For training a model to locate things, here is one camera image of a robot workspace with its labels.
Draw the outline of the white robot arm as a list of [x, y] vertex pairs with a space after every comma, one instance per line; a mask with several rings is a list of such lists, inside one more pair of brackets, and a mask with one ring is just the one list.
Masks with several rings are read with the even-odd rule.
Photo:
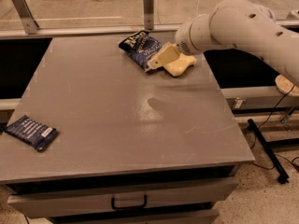
[[193, 55], [213, 49], [249, 53], [299, 85], [299, 35], [276, 23], [273, 12], [247, 0], [222, 0], [210, 13], [184, 22], [173, 44], [165, 44], [148, 61], [151, 69], [174, 65], [180, 75]]

